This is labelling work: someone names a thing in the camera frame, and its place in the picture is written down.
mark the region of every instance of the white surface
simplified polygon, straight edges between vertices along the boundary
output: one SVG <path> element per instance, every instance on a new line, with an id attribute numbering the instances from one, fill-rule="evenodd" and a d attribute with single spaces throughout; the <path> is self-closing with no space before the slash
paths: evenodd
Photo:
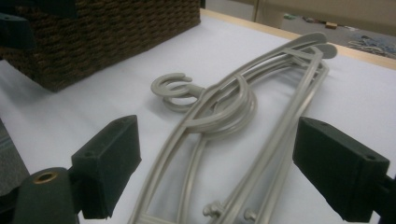
<path id="1" fill-rule="evenodd" d="M 188 32 L 57 93 L 42 89 L 6 62 L 0 62 L 0 116 L 27 168 L 34 173 L 53 166 L 68 168 L 70 157 L 111 120 L 136 114 L 143 160 L 122 194 L 113 218 L 80 219 L 81 223 L 126 223 L 151 164 L 183 116 L 163 106 L 150 92 L 151 82 L 164 74 L 183 72 L 195 84 L 208 87 L 239 65 L 285 42 L 279 37 L 202 17 L 202 23 Z M 331 72 L 307 116 L 329 122 L 390 159 L 389 175 L 394 176 L 396 72 L 345 56 L 327 63 Z M 299 73 L 289 71 L 256 83 L 253 88 L 259 99 L 259 111 L 252 124 L 242 133 L 210 143 L 192 196 L 191 223 L 206 223 L 203 207 L 215 200 L 224 201 L 231 192 L 261 149 L 299 77 Z M 154 199 L 151 210 L 159 217 L 171 217 L 176 211 L 171 202 L 178 200 L 177 184 L 181 185 L 179 180 L 186 170 L 183 165 L 188 147 L 181 152 L 161 186 L 162 194 Z M 256 195 L 252 201 L 260 201 L 260 193 Z M 248 207 L 254 209 L 254 202 Z M 292 165 L 272 223 L 343 221 Z"/>

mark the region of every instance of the curved hook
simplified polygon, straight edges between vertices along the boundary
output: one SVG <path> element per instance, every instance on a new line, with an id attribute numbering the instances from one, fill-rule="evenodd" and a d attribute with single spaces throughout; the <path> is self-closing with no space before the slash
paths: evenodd
<path id="1" fill-rule="evenodd" d="M 156 95 L 163 97 L 163 103 L 170 110 L 176 112 L 187 112 L 193 105 L 178 105 L 172 102 L 173 98 L 199 98 L 204 88 L 192 84 L 182 84 L 178 86 L 169 87 L 168 85 L 175 82 L 191 82 L 192 78 L 186 77 L 183 73 L 167 74 L 155 79 L 151 84 L 151 91 Z"/>
<path id="2" fill-rule="evenodd" d="M 192 95 L 196 98 L 199 97 L 204 88 L 191 84 L 184 84 L 177 86 L 177 88 L 167 88 L 166 86 L 173 82 L 191 82 L 192 78 L 186 77 L 183 73 L 171 73 L 155 79 L 151 84 L 151 91 L 162 97 L 183 97 Z"/>

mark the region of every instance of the gray fabric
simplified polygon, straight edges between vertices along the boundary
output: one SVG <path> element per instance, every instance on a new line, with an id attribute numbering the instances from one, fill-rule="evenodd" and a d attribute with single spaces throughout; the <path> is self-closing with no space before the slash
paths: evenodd
<path id="1" fill-rule="evenodd" d="M 28 175 L 20 154 L 0 120 L 0 195 L 19 186 Z"/>

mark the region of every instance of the woven basket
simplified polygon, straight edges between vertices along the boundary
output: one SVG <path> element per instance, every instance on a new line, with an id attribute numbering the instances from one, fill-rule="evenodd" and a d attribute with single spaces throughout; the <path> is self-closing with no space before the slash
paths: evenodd
<path id="1" fill-rule="evenodd" d="M 18 7 L 36 49 L 0 48 L 0 57 L 51 91 L 151 49 L 200 22 L 198 0 L 76 0 L 78 19 Z"/>

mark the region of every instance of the wooden surface edge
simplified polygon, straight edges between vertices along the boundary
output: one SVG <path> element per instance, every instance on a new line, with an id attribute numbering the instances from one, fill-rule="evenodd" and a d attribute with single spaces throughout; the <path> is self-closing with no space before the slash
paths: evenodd
<path id="1" fill-rule="evenodd" d="M 280 30 L 280 29 L 276 29 L 274 27 L 270 27 L 270 26 L 266 26 L 266 25 L 262 25 L 259 24 L 257 22 L 253 22 L 253 21 L 246 21 L 246 20 L 242 20 L 236 17 L 232 17 L 232 16 L 228 16 L 228 15 L 224 15 L 218 12 L 214 12 L 214 11 L 210 11 L 207 9 L 201 9 L 201 14 L 205 15 L 207 17 L 211 17 L 214 19 L 218 19 L 221 21 L 227 21 L 236 25 L 241 25 L 241 26 L 245 26 L 247 28 L 250 28 L 252 30 L 257 30 L 260 32 L 265 32 L 269 35 L 276 35 L 279 37 L 283 37 L 286 39 L 294 39 L 296 37 L 298 37 L 299 35 L 292 33 L 292 32 L 288 32 L 288 31 L 284 31 L 284 30 Z M 396 60 L 391 59 L 391 58 L 385 58 L 385 57 L 381 57 L 378 55 L 374 55 L 374 54 L 370 54 L 370 53 L 366 53 L 363 51 L 359 51 L 359 50 L 355 50 L 355 49 L 350 49 L 347 47 L 343 47 L 343 46 L 339 46 L 339 45 L 335 45 L 338 49 L 338 53 L 341 55 L 345 55 L 347 57 L 353 58 L 353 59 L 357 59 L 366 63 L 372 63 L 375 65 L 379 65 L 382 67 L 386 67 L 386 68 L 390 68 L 393 70 L 396 70 Z"/>

